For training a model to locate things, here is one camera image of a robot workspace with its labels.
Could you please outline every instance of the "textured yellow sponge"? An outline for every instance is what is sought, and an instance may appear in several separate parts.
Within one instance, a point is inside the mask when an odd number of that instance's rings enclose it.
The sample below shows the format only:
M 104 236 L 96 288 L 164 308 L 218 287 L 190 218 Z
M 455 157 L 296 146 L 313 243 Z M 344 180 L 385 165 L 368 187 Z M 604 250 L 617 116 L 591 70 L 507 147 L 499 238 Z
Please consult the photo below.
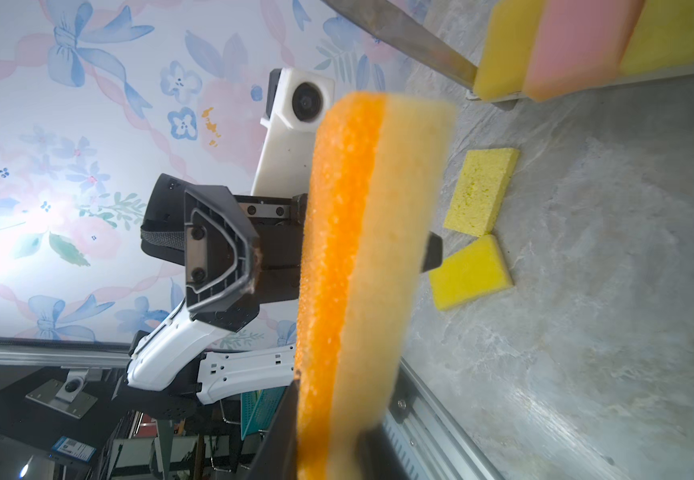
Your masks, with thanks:
M 491 11 L 474 92 L 485 101 L 523 88 L 545 0 L 501 0 Z
M 515 148 L 468 151 L 443 226 L 462 234 L 489 234 L 519 156 Z
M 623 75 L 694 63 L 694 0 L 646 0 L 620 64 Z
M 438 310 L 448 310 L 513 285 L 493 235 L 482 236 L 445 259 L 440 268 L 430 272 L 430 283 Z

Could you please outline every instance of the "floral backdrop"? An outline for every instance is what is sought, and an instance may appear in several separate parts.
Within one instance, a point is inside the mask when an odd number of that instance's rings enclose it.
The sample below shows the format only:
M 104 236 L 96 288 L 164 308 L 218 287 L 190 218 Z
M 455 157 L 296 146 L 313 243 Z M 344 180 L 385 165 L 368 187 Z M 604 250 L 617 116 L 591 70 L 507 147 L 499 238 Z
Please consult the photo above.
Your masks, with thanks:
M 429 0 L 396 3 L 424 20 Z M 319 0 L 0 0 L 0 337 L 129 343 L 184 295 L 140 250 L 160 173 L 251 187 L 270 70 L 399 91 L 410 60 Z M 295 341 L 262 307 L 226 349 Z

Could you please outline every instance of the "marble surface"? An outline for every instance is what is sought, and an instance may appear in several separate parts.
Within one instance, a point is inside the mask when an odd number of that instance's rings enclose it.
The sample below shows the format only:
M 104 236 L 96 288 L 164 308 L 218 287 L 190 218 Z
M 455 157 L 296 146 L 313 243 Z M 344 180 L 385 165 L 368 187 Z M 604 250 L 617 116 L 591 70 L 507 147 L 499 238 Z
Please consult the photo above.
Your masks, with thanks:
M 495 2 L 425 26 L 472 60 Z M 515 287 L 437 312 L 424 276 L 406 360 L 506 479 L 694 478 L 694 78 L 512 111 L 417 65 L 458 103 L 434 230 L 467 150 L 522 150 L 494 230 Z

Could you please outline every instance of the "white camera housing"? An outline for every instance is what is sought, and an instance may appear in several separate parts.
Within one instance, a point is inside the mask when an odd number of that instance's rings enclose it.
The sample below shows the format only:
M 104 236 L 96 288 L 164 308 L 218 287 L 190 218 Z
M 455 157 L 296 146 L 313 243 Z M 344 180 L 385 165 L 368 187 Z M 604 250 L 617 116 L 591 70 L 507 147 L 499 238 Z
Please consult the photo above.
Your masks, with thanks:
M 294 92 L 301 84 L 314 86 L 322 97 L 320 112 L 310 121 L 296 118 L 293 109 Z M 330 78 L 295 68 L 281 70 L 272 112 L 269 119 L 262 119 L 267 137 L 251 195 L 290 198 L 309 192 L 314 136 L 325 112 L 334 104 L 334 90 L 335 82 Z

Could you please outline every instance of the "teal plastic crate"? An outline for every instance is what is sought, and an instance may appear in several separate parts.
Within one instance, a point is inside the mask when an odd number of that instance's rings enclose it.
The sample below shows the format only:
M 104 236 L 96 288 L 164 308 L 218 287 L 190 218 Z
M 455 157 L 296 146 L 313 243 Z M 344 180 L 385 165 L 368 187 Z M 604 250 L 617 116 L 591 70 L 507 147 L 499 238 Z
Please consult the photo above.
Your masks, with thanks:
M 280 399 L 283 398 L 285 387 L 275 389 L 255 390 L 240 394 L 240 437 L 259 430 L 268 430 Z

